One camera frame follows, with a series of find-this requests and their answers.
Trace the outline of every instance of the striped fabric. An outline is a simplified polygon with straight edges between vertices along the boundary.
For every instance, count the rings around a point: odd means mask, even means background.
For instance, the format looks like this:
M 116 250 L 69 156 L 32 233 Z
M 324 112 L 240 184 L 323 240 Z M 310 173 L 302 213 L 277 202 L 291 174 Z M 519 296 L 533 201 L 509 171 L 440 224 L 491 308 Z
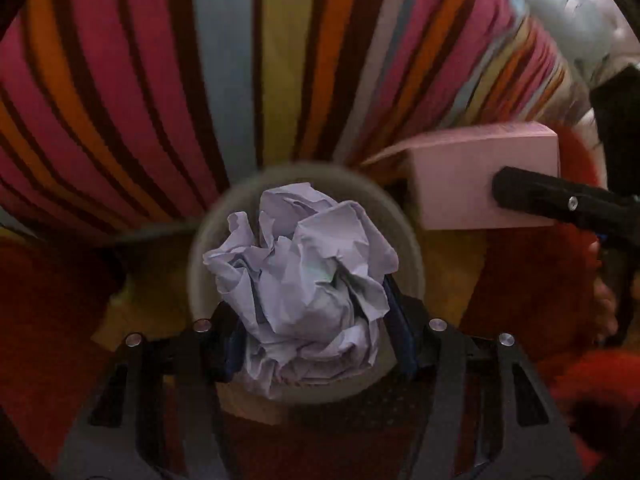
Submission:
M 531 120 L 569 79 L 520 0 L 28 0 L 0 42 L 0 219 L 104 244 L 266 165 Z

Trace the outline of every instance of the orange stripe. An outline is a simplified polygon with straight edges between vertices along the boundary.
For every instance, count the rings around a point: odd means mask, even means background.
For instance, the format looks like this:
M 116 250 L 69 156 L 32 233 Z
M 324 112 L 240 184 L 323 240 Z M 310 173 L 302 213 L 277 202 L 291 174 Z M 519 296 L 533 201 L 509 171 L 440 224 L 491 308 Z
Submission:
M 531 27 L 529 29 L 529 34 L 527 35 L 527 39 L 524 44 L 518 48 L 511 59 L 507 62 L 507 64 L 500 72 L 498 79 L 494 83 L 494 87 L 491 92 L 484 101 L 484 105 L 482 106 L 482 113 L 480 114 L 481 123 L 485 123 L 495 116 L 496 107 L 498 105 L 498 100 L 504 97 L 504 92 L 507 86 L 512 82 L 513 73 L 517 69 L 518 65 L 522 61 L 525 55 L 527 55 L 533 49 L 533 46 L 538 38 L 535 27 Z
M 384 125 L 372 134 L 372 139 L 366 149 L 366 155 L 373 155 L 382 150 L 388 143 L 389 137 L 400 125 L 405 115 L 410 111 L 420 91 L 421 83 L 428 73 L 433 61 L 440 53 L 440 49 L 447 38 L 451 24 L 464 4 L 465 0 L 443 0 L 429 25 L 427 34 L 422 41 L 420 51 L 408 73 L 400 97 Z
M 536 70 L 543 70 L 543 66 L 545 66 L 547 63 L 549 51 L 550 51 L 550 45 L 546 44 L 543 47 L 542 55 L 537 61 L 538 68 Z M 498 121 L 508 121 L 509 119 L 511 119 L 511 117 L 513 117 L 513 113 L 515 109 L 518 107 L 519 104 L 521 104 L 520 96 L 524 94 L 525 90 L 527 89 L 527 86 L 529 86 L 537 76 L 538 75 L 534 71 L 529 78 L 518 79 L 516 84 L 510 90 L 508 99 L 504 99 L 502 101 L 502 104 L 498 107 L 498 112 L 497 112 Z
M 536 115 L 540 113 L 542 108 L 545 107 L 549 99 L 551 99 L 551 97 L 556 92 L 556 90 L 558 90 L 558 87 L 564 81 L 564 76 L 565 76 L 564 67 L 561 66 L 558 68 L 558 72 L 556 72 L 556 75 L 546 86 L 545 91 L 542 92 L 542 95 L 540 96 L 540 99 L 538 100 L 536 105 L 531 109 L 531 111 L 529 112 L 529 115 L 527 115 L 527 119 L 526 119 L 527 121 L 532 121 L 536 117 Z
M 334 94 L 335 71 L 354 0 L 326 0 L 318 37 L 311 110 L 298 155 L 311 157 L 318 145 Z
M 84 110 L 66 62 L 51 0 L 28 0 L 27 10 L 29 37 L 38 71 L 69 127 L 154 220 L 170 221 L 170 216 L 133 182 L 117 162 Z
M 92 216 L 103 220 L 118 230 L 128 228 L 120 219 L 105 211 L 100 211 L 81 197 L 65 189 L 56 181 L 40 157 L 31 149 L 29 143 L 20 134 L 18 127 L 15 125 L 2 101 L 0 101 L 0 130 L 2 130 L 4 137 L 9 141 L 9 144 L 11 144 L 18 156 L 20 156 L 28 166 L 33 176 L 42 184 L 42 187 L 48 189 L 62 200 L 66 200 L 70 204 L 87 211 Z

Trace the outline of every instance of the light blue fabric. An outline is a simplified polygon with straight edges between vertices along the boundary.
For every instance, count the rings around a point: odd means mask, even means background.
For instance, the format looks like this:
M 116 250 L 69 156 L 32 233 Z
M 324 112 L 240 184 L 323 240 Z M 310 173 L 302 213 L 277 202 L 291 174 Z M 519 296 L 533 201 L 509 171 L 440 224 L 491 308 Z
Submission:
M 194 0 L 209 110 L 232 185 L 257 171 L 252 1 Z
M 525 0 L 569 62 L 590 79 L 610 52 L 613 28 L 591 0 Z
M 380 84 L 382 84 L 382 82 L 385 80 L 386 72 L 389 70 L 391 62 L 396 57 L 396 50 L 398 49 L 400 39 L 404 35 L 404 30 L 406 29 L 406 26 L 409 23 L 409 19 L 411 18 L 411 12 L 414 8 L 414 3 L 415 0 L 404 0 L 402 2 L 402 7 L 400 8 L 398 18 L 396 19 L 394 33 L 391 36 L 391 42 L 389 43 L 389 48 L 386 52 L 385 62 L 382 65 L 380 77 L 378 78 L 378 86 L 380 86 Z
M 20 222 L 18 222 L 14 217 L 12 217 L 7 211 L 0 207 L 0 226 L 6 227 L 7 229 L 11 229 L 12 231 L 20 231 L 29 236 L 36 237 L 36 235 L 29 229 L 25 227 Z

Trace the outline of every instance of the brown stripe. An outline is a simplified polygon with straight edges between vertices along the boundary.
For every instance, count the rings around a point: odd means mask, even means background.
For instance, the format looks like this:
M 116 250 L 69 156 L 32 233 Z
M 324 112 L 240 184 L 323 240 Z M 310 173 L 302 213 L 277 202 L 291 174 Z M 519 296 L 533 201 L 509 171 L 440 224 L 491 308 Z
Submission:
M 314 158 L 330 160 L 349 117 L 383 0 L 354 0 L 335 72 L 332 107 Z
M 100 92 L 95 87 L 94 78 L 84 58 L 84 52 L 76 31 L 76 24 L 73 21 L 74 14 L 71 0 L 53 0 L 52 6 L 73 83 L 78 90 L 82 106 L 84 106 L 91 118 L 95 129 L 131 179 L 144 189 L 171 218 L 180 218 L 182 215 L 176 206 L 156 185 L 155 181 L 146 174 L 138 160 L 122 142 L 119 131 L 111 121 L 108 111 L 104 108 Z
M 127 39 L 127 44 L 129 45 L 129 55 L 131 58 L 131 64 L 133 66 L 133 72 L 135 73 L 138 80 L 138 85 L 140 86 L 140 91 L 142 93 L 142 99 L 145 103 L 146 112 L 148 113 L 149 119 L 151 120 L 154 130 L 156 131 L 158 143 L 169 157 L 169 160 L 175 166 L 175 169 L 178 170 L 178 173 L 180 173 L 180 175 L 186 181 L 191 191 L 193 191 L 193 194 L 198 200 L 201 208 L 206 210 L 207 204 L 205 200 L 198 190 L 198 187 L 191 179 L 191 176 L 189 175 L 189 172 L 180 159 L 180 156 L 178 156 L 178 154 L 175 152 L 174 147 L 171 145 L 169 137 L 164 130 L 164 126 L 162 126 L 162 120 L 160 119 L 160 114 L 158 113 L 156 104 L 154 103 L 154 98 L 151 93 L 151 88 L 149 87 L 148 79 L 146 78 L 144 65 L 142 63 L 142 56 L 140 54 L 138 43 L 136 42 L 136 35 L 130 13 L 129 3 L 127 0 L 117 0 L 117 2 L 118 16 L 120 17 L 122 30 L 124 31 L 125 38 Z
M 542 95 L 538 99 L 538 102 L 532 107 L 527 115 L 527 121 L 532 121 L 536 115 L 542 112 L 546 105 L 548 105 L 549 101 L 554 97 L 554 94 L 560 87 L 560 85 L 564 82 L 564 78 L 566 77 L 566 71 L 564 69 L 564 65 L 558 67 L 558 71 L 553 75 L 551 81 L 549 81 L 545 90 L 542 92 Z
M 59 197 L 58 195 L 56 195 L 55 193 L 51 192 L 49 189 L 44 187 L 40 183 L 40 181 L 34 176 L 34 174 L 31 173 L 29 167 L 25 164 L 25 162 L 22 160 L 20 155 L 18 155 L 18 153 L 14 150 L 14 148 L 8 142 L 8 140 L 6 139 L 2 131 L 0 131 L 0 148 L 4 150 L 4 152 L 9 156 L 9 158 L 17 166 L 18 170 L 22 173 L 22 175 L 29 181 L 29 183 L 31 184 L 31 187 L 33 187 L 34 190 L 39 192 L 47 200 L 55 203 L 56 205 L 60 206 L 62 209 L 65 209 L 72 215 L 81 219 L 86 224 L 91 225 L 92 227 L 102 231 L 103 233 L 114 234 L 116 232 L 116 229 L 110 224 L 107 224 L 107 222 L 104 222 L 103 220 L 96 218 L 91 213 L 85 211 L 82 208 L 79 208 L 78 206 L 72 204 L 71 202 L 68 202 L 64 198 Z
M 26 205 L 28 205 L 29 207 L 31 207 L 35 211 L 37 211 L 39 215 L 43 216 L 44 218 L 47 218 L 47 220 L 49 221 L 50 224 L 56 224 L 58 226 L 62 226 L 62 223 L 60 222 L 60 220 L 58 218 L 56 218 L 55 216 L 51 215 L 49 212 L 45 211 L 40 206 L 35 205 L 31 200 L 29 200 L 27 197 L 25 197 L 20 191 L 15 189 L 14 186 L 9 184 L 4 178 L 2 178 L 1 175 L 0 175 L 0 185 L 2 185 L 2 187 L 4 187 L 9 193 L 14 195 L 18 200 L 24 202 Z M 35 223 L 35 221 L 33 221 L 33 220 L 26 219 L 26 218 L 21 217 L 20 215 L 18 215 L 16 213 L 11 212 L 11 210 L 5 204 L 2 204 L 2 208 L 5 211 L 7 211 L 12 217 L 14 217 L 18 222 L 23 224 L 25 227 L 28 227 L 29 229 L 31 229 L 29 224 L 34 224 Z
M 316 70 L 316 55 L 318 54 L 318 36 L 322 23 L 322 13 L 326 0 L 314 0 L 311 10 L 311 23 L 306 38 L 305 73 L 302 82 L 302 104 L 300 106 L 300 116 L 298 117 L 298 132 L 293 153 L 297 153 L 300 143 L 305 134 L 306 122 L 311 112 L 311 97 L 314 89 L 314 72 Z
M 478 113 L 478 120 L 483 124 L 492 120 L 491 117 L 495 114 L 502 95 L 510 90 L 513 74 L 517 72 L 518 69 L 522 69 L 522 59 L 531 52 L 531 47 L 534 45 L 532 36 L 534 34 L 533 22 L 529 22 L 529 25 L 530 27 L 527 37 L 520 46 L 514 48 L 509 59 L 505 62 L 504 66 L 500 69 L 500 73 L 495 78 L 494 83 L 491 86 L 491 90 L 484 97 L 484 101 L 482 102 L 482 106 Z
M 103 164 L 98 160 L 98 158 L 89 150 L 78 138 L 73 129 L 67 124 L 65 118 L 60 113 L 60 109 L 53 99 L 52 95 L 49 92 L 49 89 L 44 84 L 40 73 L 38 72 L 37 63 L 35 54 L 33 52 L 33 48 L 31 46 L 31 41 L 29 38 L 29 13 L 28 7 L 25 6 L 22 10 L 22 19 L 20 20 L 20 34 L 22 37 L 22 46 L 24 49 L 24 60 L 27 63 L 29 71 L 31 73 L 31 77 L 33 82 L 37 86 L 38 90 L 44 97 L 47 105 L 51 109 L 51 113 L 56 118 L 60 126 L 62 126 L 63 130 L 66 131 L 66 134 L 73 140 L 82 149 L 82 152 L 89 158 L 91 163 L 94 165 L 95 169 L 107 180 L 111 187 L 122 197 L 122 199 L 127 202 L 137 213 L 142 216 L 148 218 L 148 212 L 120 185 L 116 178 L 103 166 Z
M 255 160 L 258 168 L 262 167 L 262 152 L 264 147 L 264 122 L 262 116 L 262 0 L 254 0 L 254 132 L 255 132 Z
M 514 110 L 517 110 L 520 107 L 520 105 L 522 104 L 522 100 L 524 99 L 524 95 L 527 92 L 527 89 L 529 89 L 529 86 L 532 84 L 532 82 L 538 77 L 538 75 L 541 72 L 545 70 L 549 70 L 549 73 L 551 73 L 553 71 L 553 64 L 551 64 L 550 67 L 546 66 L 547 65 L 546 62 L 549 57 L 549 52 L 550 52 L 550 45 L 547 43 L 544 47 L 543 55 L 540 57 L 540 63 L 538 64 L 537 70 L 531 75 L 527 83 L 524 84 L 520 89 L 520 92 L 518 93 L 517 97 L 513 100 L 513 103 L 508 110 L 509 113 L 512 113 Z
M 446 61 L 447 57 L 449 57 L 449 54 L 451 53 L 453 46 L 456 44 L 456 41 L 460 38 L 460 34 L 462 33 L 462 30 L 465 27 L 466 22 L 469 19 L 469 16 L 471 15 L 475 2 L 476 0 L 465 0 L 460 6 L 460 10 L 458 11 L 453 22 L 451 23 L 449 33 L 447 34 L 447 37 L 445 38 L 444 43 L 442 44 L 442 47 L 438 52 L 438 55 L 433 60 L 433 64 L 431 65 L 431 68 L 429 69 L 429 71 L 423 78 L 422 82 L 420 83 L 420 90 L 415 96 L 414 102 L 411 104 L 411 107 L 409 108 L 407 113 L 404 115 L 404 118 L 402 118 L 402 121 L 400 121 L 400 123 L 398 124 L 398 127 L 394 130 L 393 134 L 391 135 L 391 138 L 389 140 L 390 144 L 395 142 L 396 135 L 400 131 L 402 131 L 402 128 L 404 128 L 404 125 L 412 116 L 418 104 L 420 104 L 420 102 L 424 98 L 424 95 L 429 90 L 429 87 L 433 83 L 433 80 L 440 72 L 440 69 L 442 68 L 442 65 Z
M 22 138 L 28 143 L 29 147 L 33 150 L 36 156 L 40 159 L 43 166 L 49 171 L 52 178 L 60 184 L 61 187 L 66 189 L 69 193 L 73 193 L 77 197 L 81 198 L 92 207 L 95 207 L 97 210 L 103 211 L 109 215 L 115 216 L 118 220 L 120 220 L 124 225 L 130 226 L 131 224 L 125 218 L 123 218 L 117 211 L 112 211 L 109 208 L 105 207 L 104 204 L 96 200 L 91 195 L 88 195 L 84 191 L 79 190 L 76 186 L 73 186 L 70 182 L 66 181 L 62 176 L 58 173 L 56 168 L 53 166 L 51 161 L 47 158 L 47 155 L 44 153 L 42 148 L 40 147 L 38 141 L 33 137 L 33 134 L 28 130 L 27 125 L 24 124 L 20 113 L 15 108 L 14 103 L 11 101 L 11 97 L 8 92 L 4 88 L 2 84 L 0 84 L 0 100 L 4 103 L 4 107 L 9 113 L 9 117 L 14 122 L 15 127 L 20 132 Z
M 226 176 L 225 163 L 218 149 L 202 80 L 193 0 L 168 0 L 168 6 L 182 89 L 187 100 L 191 121 L 193 121 L 193 129 L 209 170 L 216 181 L 218 191 L 223 192 L 229 187 L 229 179 Z
M 533 28 L 531 29 L 530 34 L 533 34 L 535 36 L 537 35 L 536 31 Z M 507 84 L 504 86 L 504 88 L 498 94 L 498 96 L 494 98 L 496 103 L 496 108 L 499 107 L 499 104 L 503 101 L 503 99 L 511 91 L 511 89 L 513 89 L 513 84 L 520 79 L 520 76 L 522 75 L 527 65 L 531 62 L 531 59 L 533 58 L 533 53 L 536 50 L 536 38 L 527 38 L 527 43 L 529 42 L 530 42 L 530 45 L 527 48 L 527 51 L 524 52 L 522 54 L 522 57 L 518 60 L 518 63 L 516 64 L 516 67 L 513 69 L 513 72 L 511 73 Z
M 404 73 L 402 74 L 402 79 L 400 80 L 400 84 L 398 85 L 398 91 L 396 92 L 396 96 L 394 97 L 394 100 L 393 100 L 393 105 L 389 109 L 389 111 L 391 111 L 398 104 L 400 96 L 402 95 L 402 88 L 404 88 L 404 85 L 406 84 L 406 80 L 409 77 L 409 74 L 411 72 L 411 68 L 414 66 L 415 58 L 420 53 L 420 48 L 424 43 L 424 39 L 427 37 L 427 34 L 431 30 L 431 26 L 433 25 L 433 20 L 435 20 L 438 17 L 439 11 L 443 6 L 444 1 L 445 0 L 440 0 L 438 2 L 438 5 L 433 9 L 426 23 L 424 24 L 424 27 L 422 28 L 422 32 L 420 34 L 420 40 L 418 40 L 418 42 L 415 44 L 414 51 L 411 53 L 411 56 L 409 56 L 409 61 L 404 67 Z
M 494 15 L 491 17 L 491 21 L 489 22 L 489 25 L 486 28 L 485 34 L 488 36 L 488 40 L 487 40 L 487 44 L 489 44 L 491 42 L 491 38 L 492 35 L 494 34 L 494 27 L 495 27 L 495 23 L 498 20 L 498 17 L 500 16 L 500 7 L 495 4 L 494 5 Z M 478 65 L 480 65 L 480 62 L 482 61 L 482 58 L 484 57 L 484 54 L 486 52 L 484 50 L 481 50 L 480 52 L 478 52 L 478 54 L 476 55 L 476 59 L 473 62 L 472 65 L 472 72 L 473 70 L 476 69 L 476 67 L 478 67 Z M 478 87 L 478 84 L 480 82 L 481 78 L 478 78 L 478 81 L 476 82 L 476 86 L 474 88 L 474 92 L 476 91 L 476 88 Z M 456 102 L 456 97 L 457 95 L 454 95 L 451 97 L 451 99 L 449 100 L 449 103 L 447 103 L 447 106 L 445 106 L 442 111 L 437 115 L 437 117 L 435 118 L 435 120 L 433 121 L 433 124 L 440 124 L 440 121 L 443 120 L 443 118 L 449 113 L 449 111 L 451 110 L 451 107 L 453 106 L 453 103 Z

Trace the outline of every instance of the yellow surface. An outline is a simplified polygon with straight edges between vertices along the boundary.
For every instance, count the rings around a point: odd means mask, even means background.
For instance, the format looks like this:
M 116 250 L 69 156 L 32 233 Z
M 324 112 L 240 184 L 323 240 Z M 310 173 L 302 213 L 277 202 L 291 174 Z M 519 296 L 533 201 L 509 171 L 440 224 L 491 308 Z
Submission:
M 484 267 L 485 231 L 417 230 L 425 269 L 424 304 L 458 326 Z
M 157 339 L 181 332 L 191 321 L 186 273 L 191 235 L 134 244 L 118 253 L 127 269 L 124 288 L 115 294 L 92 339 L 111 351 L 130 332 Z M 282 424 L 289 409 L 248 393 L 237 384 L 218 384 L 222 409 L 264 424 Z

